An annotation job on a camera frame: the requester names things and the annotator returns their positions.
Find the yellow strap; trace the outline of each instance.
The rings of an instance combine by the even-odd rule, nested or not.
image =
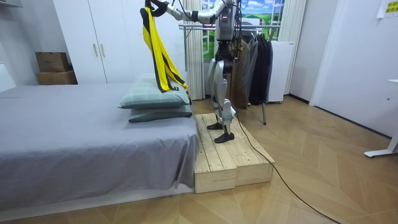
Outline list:
[[[157,86],[159,87],[159,90],[161,92],[173,90],[169,80],[169,78],[171,78],[173,81],[184,87],[185,91],[188,93],[187,84],[184,82],[177,69],[174,67],[174,64],[164,49],[162,41],[160,40],[160,37],[156,31],[150,9],[148,7],[141,9],[141,16],[144,25],[144,41],[152,53]]]

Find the cardboard box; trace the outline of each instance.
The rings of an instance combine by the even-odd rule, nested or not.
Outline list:
[[[39,85],[76,85],[75,72],[40,72],[36,74]]]
[[[63,52],[36,52],[41,72],[66,72],[69,70],[67,54]]]

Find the cabinet handle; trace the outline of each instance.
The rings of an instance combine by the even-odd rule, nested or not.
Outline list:
[[[101,44],[102,55],[105,57],[104,45]]]
[[[97,52],[97,48],[95,47],[95,44],[93,44],[93,47],[94,47],[95,56],[98,57],[98,52]]]

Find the white wardrobe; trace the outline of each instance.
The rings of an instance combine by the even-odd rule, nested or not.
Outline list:
[[[142,36],[144,1],[53,0],[79,84],[129,83],[154,72]],[[182,75],[183,32],[168,15],[156,20],[160,38]]]

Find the wooden floor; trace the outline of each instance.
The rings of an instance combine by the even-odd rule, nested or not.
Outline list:
[[[196,101],[196,114],[211,113]],[[350,224],[398,223],[398,157],[367,158],[389,140],[322,110],[285,97],[239,113],[243,125],[275,160],[307,202]],[[293,197],[274,172],[272,181],[233,190],[184,194],[89,208],[7,223],[332,223]]]

